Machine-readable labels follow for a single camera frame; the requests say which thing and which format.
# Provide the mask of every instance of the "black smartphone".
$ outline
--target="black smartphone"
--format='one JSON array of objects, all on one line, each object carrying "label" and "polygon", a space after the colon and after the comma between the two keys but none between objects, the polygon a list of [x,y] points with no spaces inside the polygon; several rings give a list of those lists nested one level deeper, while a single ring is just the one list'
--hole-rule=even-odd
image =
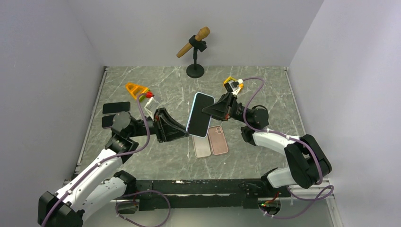
[{"label": "black smartphone", "polygon": [[102,117],[102,128],[110,128],[113,125],[114,116],[115,114]]},{"label": "black smartphone", "polygon": [[202,113],[202,109],[214,104],[214,97],[198,92],[192,103],[191,113],[187,123],[186,131],[193,136],[206,137],[211,116]]},{"label": "black smartphone", "polygon": [[103,114],[116,114],[119,112],[129,112],[131,109],[130,102],[105,103],[103,104]]}]

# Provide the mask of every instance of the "orange plastic part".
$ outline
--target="orange plastic part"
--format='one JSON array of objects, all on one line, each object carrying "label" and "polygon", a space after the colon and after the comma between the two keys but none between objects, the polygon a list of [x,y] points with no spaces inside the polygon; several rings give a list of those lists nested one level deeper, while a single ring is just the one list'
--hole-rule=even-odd
[{"label": "orange plastic part", "polygon": [[[125,88],[127,89],[127,91],[132,95],[132,97],[137,100],[138,95],[141,93],[147,93],[149,91],[149,88],[141,86],[141,85],[137,85],[137,84],[133,84],[133,83],[127,83],[125,85]],[[142,100],[145,98],[145,96],[142,96],[139,101],[142,102]]]}]

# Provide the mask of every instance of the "microphone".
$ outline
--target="microphone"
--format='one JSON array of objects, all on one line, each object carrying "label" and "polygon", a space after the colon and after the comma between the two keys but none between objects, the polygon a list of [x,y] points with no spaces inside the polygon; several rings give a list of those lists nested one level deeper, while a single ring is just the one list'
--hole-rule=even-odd
[{"label": "microphone", "polygon": [[[210,34],[210,30],[208,27],[204,27],[196,34],[196,41],[200,41]],[[177,54],[177,58],[181,58],[185,53],[187,53],[193,46],[190,43],[187,43]]]}]

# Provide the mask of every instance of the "pink phone case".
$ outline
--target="pink phone case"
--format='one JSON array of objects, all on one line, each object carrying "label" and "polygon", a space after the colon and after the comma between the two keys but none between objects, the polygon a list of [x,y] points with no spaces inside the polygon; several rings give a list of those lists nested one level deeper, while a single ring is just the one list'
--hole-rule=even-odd
[{"label": "pink phone case", "polygon": [[222,155],[228,152],[226,137],[221,126],[213,126],[208,129],[210,148],[214,155]]}]

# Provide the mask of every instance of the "gray marble tabletop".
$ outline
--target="gray marble tabletop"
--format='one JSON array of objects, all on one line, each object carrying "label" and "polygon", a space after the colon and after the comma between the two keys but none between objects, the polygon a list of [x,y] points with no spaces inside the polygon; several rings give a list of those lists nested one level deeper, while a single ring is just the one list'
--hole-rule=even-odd
[{"label": "gray marble tabletop", "polygon": [[[290,135],[304,134],[282,67],[206,66],[205,75],[199,79],[188,77],[185,69],[186,67],[108,68],[80,170],[96,158],[110,138],[110,129],[101,127],[104,103],[130,101],[132,116],[140,118],[136,101],[124,87],[128,82],[149,87],[155,95],[162,98],[162,106],[170,115],[185,126],[196,92],[209,94],[218,100],[226,92],[223,82],[228,76],[236,79],[263,77],[266,84],[250,106],[267,107],[270,128]],[[238,95],[238,102],[246,103],[259,85],[260,81],[257,80],[246,81],[243,91]],[[152,135],[148,147],[134,154],[120,169],[139,180],[234,179],[259,178],[273,168],[287,165],[281,154],[245,143],[240,132],[244,123],[235,120],[219,122],[212,119],[210,125],[222,126],[229,148],[228,153],[196,158],[191,137],[158,143]],[[145,136],[133,139],[139,146],[146,141]]]}]

